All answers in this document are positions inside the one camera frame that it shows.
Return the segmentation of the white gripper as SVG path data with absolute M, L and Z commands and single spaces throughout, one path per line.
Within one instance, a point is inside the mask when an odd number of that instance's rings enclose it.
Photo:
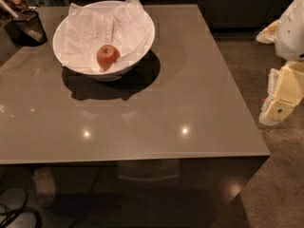
M 304 0 L 294 0 L 275 20 L 256 36 L 263 44 L 275 42 L 275 53 L 287 60 L 281 69 L 272 68 L 268 97 L 259 122 L 267 126 L 283 123 L 304 99 Z

